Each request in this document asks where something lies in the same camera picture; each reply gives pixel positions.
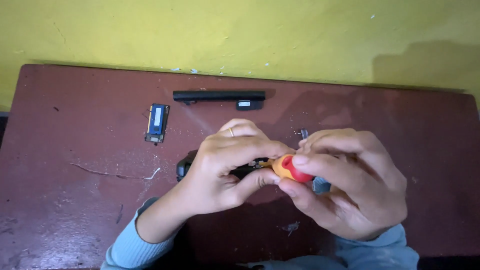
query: blue ram module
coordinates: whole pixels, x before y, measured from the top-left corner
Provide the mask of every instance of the blue ram module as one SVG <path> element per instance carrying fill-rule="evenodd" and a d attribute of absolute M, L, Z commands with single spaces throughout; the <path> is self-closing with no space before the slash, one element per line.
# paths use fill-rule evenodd
<path fill-rule="evenodd" d="M 162 143 L 167 127 L 169 105 L 152 104 L 148 117 L 148 128 L 145 134 L 145 141 Z"/>

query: battery label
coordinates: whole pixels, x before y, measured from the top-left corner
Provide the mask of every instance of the battery label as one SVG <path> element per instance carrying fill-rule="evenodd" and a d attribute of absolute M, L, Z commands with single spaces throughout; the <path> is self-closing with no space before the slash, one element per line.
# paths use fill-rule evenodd
<path fill-rule="evenodd" d="M 155 110 L 155 123 L 153 125 L 160 125 L 160 119 L 162 118 L 162 108 Z"/>

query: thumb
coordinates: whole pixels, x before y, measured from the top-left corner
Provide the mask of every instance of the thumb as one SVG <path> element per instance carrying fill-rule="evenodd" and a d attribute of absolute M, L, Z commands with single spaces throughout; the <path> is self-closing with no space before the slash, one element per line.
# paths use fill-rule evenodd
<path fill-rule="evenodd" d="M 247 174 L 235 186 L 235 193 L 244 201 L 260 188 L 268 184 L 278 183 L 278 181 L 280 181 L 280 177 L 275 174 L 272 169 L 263 168 L 254 170 L 253 172 Z"/>
<path fill-rule="evenodd" d="M 331 201 L 324 196 L 316 195 L 307 185 L 282 178 L 278 187 L 292 198 L 293 204 L 300 211 L 311 217 L 318 225 L 327 226 L 336 219 L 335 213 L 330 210 Z"/>

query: person's left hand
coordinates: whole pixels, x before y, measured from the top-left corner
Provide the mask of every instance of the person's left hand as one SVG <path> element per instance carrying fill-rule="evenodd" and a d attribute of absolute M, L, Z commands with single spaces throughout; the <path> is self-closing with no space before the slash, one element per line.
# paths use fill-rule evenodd
<path fill-rule="evenodd" d="M 230 171 L 257 158 L 277 159 L 295 150 L 272 141 L 246 119 L 232 119 L 202 142 L 187 175 L 172 192 L 190 215 L 240 206 L 267 184 L 280 181 L 272 169 L 258 169 L 241 181 Z"/>

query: brown wooden table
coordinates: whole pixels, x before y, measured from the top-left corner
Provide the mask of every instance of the brown wooden table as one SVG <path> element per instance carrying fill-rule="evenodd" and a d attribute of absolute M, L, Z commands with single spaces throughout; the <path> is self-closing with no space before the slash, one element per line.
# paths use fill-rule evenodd
<path fill-rule="evenodd" d="M 269 89 L 269 97 L 257 111 L 172 100 L 172 91 L 195 88 Z M 158 146 L 144 141 L 152 103 L 171 105 Z M 99 267 L 135 209 L 175 185 L 176 163 L 231 118 L 251 119 L 291 147 L 303 127 L 374 132 L 408 178 L 409 244 L 421 256 L 480 254 L 480 125 L 472 96 L 25 65 L 0 152 L 1 268 Z M 297 221 L 288 236 L 282 227 Z M 331 250 L 329 234 L 274 186 L 242 207 L 197 216 L 187 228 L 202 261 Z"/>

